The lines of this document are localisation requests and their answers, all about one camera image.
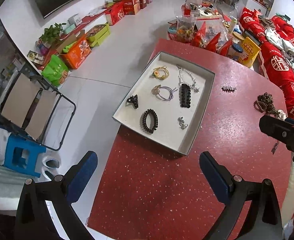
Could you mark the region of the yellow snack bag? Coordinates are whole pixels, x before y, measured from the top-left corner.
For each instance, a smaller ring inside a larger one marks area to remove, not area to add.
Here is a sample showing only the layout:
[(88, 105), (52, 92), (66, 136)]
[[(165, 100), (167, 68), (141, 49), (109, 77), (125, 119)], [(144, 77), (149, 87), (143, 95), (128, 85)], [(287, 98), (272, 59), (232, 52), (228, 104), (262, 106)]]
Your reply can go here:
[(243, 52), (240, 55), (238, 62), (247, 68), (251, 68), (257, 55), (261, 51), (261, 48), (249, 37), (246, 37), (241, 42), (241, 48), (243, 49)]

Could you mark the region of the orange gift box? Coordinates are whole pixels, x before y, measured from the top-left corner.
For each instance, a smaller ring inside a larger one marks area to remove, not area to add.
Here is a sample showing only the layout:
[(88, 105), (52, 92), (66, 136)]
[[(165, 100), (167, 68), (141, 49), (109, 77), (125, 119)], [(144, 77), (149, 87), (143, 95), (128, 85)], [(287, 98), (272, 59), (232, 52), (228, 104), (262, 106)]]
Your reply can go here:
[(90, 53), (91, 48), (86, 36), (83, 35), (76, 42), (66, 46), (60, 56), (69, 69), (78, 69)]

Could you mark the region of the leopard print scrunchie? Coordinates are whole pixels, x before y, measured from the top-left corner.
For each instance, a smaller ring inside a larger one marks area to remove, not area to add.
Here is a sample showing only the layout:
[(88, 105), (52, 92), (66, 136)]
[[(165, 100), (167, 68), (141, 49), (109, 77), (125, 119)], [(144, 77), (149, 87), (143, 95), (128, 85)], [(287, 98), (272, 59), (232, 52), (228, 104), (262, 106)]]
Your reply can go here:
[(279, 117), (279, 111), (274, 106), (274, 100), (271, 94), (265, 92), (257, 97), (257, 101), (264, 113), (273, 115), (275, 118)]

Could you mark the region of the small silver charm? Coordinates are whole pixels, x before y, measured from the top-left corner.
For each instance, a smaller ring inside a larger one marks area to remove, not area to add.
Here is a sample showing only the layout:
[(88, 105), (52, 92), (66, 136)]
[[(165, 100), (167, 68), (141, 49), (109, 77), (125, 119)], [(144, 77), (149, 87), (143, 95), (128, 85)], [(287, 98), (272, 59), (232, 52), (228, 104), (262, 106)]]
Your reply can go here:
[(184, 118), (182, 116), (178, 118), (178, 124), (181, 129), (186, 129), (188, 127), (188, 124), (184, 121)]

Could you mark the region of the potted green plant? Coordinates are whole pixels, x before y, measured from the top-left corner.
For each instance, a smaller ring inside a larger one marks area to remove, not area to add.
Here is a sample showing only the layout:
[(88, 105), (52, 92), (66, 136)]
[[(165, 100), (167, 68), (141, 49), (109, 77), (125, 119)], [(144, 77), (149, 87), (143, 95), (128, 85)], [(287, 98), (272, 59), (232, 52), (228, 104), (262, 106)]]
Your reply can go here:
[(66, 23), (55, 23), (44, 29), (44, 33), (40, 36), (43, 43), (54, 44), (60, 39), (61, 32)]

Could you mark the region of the blue plastic stool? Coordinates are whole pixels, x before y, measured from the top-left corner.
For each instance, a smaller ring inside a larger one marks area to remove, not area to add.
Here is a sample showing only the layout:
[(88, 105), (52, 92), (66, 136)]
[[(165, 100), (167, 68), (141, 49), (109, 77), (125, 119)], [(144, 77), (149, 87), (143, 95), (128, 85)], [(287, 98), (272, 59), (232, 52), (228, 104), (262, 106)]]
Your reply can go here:
[(35, 171), (35, 167), (38, 155), (45, 152), (46, 147), (11, 134), (7, 142), (4, 167), (40, 178), (40, 173)]

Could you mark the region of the green snack bag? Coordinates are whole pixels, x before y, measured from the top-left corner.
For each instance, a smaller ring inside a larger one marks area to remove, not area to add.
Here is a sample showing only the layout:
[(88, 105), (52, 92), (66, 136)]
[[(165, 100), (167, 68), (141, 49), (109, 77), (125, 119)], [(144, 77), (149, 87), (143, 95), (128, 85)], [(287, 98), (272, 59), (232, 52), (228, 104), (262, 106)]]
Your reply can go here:
[(59, 87), (68, 77), (69, 69), (57, 55), (52, 55), (50, 61), (42, 70), (42, 76), (53, 86)]

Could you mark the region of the silver rhinestone barrette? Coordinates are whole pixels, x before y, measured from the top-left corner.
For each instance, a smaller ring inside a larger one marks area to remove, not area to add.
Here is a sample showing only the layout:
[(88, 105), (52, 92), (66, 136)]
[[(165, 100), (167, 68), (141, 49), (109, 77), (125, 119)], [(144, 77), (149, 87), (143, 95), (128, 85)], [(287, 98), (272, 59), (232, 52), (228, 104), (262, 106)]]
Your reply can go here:
[(223, 86), (221, 89), (223, 92), (227, 92), (227, 93), (233, 93), (236, 91), (236, 88), (231, 86)]

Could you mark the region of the white polka dot bow clip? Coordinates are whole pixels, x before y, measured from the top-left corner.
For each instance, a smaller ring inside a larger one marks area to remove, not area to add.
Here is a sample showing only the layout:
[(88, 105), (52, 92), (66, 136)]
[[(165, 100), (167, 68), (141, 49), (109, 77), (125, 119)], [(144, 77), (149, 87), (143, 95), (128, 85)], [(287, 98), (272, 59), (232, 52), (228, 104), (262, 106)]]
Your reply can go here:
[(286, 115), (286, 113), (283, 110), (279, 109), (277, 111), (276, 118), (278, 118), (279, 120), (285, 121), (286, 118), (287, 118), (287, 115)]

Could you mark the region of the black folding cart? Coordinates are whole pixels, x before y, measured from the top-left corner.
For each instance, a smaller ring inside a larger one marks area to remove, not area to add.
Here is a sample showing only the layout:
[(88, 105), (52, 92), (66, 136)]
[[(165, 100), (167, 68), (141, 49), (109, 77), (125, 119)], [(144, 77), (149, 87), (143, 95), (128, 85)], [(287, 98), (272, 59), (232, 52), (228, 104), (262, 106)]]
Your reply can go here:
[[(48, 129), (58, 105), (65, 101), (73, 111), (58, 145), (49, 146), (45, 142)], [(52, 151), (62, 148), (75, 112), (76, 104), (41, 75), (26, 76), (16, 69), (0, 89), (0, 127)]]

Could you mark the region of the black claw hair clip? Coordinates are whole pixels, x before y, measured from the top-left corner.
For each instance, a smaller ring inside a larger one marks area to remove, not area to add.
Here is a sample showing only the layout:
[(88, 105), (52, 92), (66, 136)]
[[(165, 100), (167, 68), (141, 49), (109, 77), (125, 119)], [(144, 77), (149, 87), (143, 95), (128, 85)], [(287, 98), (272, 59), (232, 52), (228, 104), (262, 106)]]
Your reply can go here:
[(139, 107), (138, 95), (132, 95), (126, 100), (127, 104), (131, 104), (135, 109)]

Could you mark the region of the grey white clothes pile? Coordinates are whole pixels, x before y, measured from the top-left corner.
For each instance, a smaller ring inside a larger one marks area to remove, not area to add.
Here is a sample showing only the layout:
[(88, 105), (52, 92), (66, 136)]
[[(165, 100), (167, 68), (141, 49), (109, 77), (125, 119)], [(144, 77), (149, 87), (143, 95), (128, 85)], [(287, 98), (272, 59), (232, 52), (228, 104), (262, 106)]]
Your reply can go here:
[(281, 51), (286, 64), (294, 72), (294, 46), (287, 40), (283, 39), (275, 30), (267, 28), (265, 30), (267, 40)]

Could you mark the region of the green yellow gift box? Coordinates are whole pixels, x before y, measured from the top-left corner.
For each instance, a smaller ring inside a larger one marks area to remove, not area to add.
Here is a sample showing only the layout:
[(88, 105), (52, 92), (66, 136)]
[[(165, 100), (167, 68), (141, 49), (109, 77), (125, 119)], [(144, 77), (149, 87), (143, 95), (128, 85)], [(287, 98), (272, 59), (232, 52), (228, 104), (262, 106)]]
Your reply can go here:
[(110, 35), (110, 26), (108, 23), (95, 25), (86, 34), (86, 39), (91, 48), (100, 46)]

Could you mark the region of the black rectangular hair clip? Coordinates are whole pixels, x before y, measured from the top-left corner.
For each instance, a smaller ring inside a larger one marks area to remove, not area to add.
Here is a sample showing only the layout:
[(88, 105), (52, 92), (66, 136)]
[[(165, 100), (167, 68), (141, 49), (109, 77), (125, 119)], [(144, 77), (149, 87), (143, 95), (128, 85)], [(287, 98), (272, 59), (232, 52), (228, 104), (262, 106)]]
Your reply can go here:
[(182, 108), (191, 107), (191, 88), (185, 83), (180, 86), (180, 106)]

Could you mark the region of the white jewelry tray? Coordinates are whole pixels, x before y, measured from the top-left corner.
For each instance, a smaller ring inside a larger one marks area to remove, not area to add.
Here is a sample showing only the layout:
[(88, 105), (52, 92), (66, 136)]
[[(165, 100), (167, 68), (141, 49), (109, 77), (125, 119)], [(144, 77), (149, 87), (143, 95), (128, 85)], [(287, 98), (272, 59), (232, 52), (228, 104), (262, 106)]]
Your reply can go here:
[[(188, 155), (201, 127), (214, 72), (161, 51), (150, 61), (113, 114), (123, 126), (182, 155)], [(191, 107), (180, 106), (180, 86), (191, 88)], [(126, 100), (138, 95), (135, 109)], [(181, 129), (178, 118), (188, 124)]]

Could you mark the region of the red gift box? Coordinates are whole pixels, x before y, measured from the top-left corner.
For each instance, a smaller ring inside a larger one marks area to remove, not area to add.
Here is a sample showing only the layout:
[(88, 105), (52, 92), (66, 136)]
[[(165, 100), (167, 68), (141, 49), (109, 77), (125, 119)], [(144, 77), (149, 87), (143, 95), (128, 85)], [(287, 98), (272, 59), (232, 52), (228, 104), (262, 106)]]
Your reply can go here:
[(123, 10), (123, 3), (122, 2), (115, 3), (114, 5), (106, 9), (104, 14), (106, 16), (107, 23), (109, 25), (115, 25), (125, 16), (125, 13)]

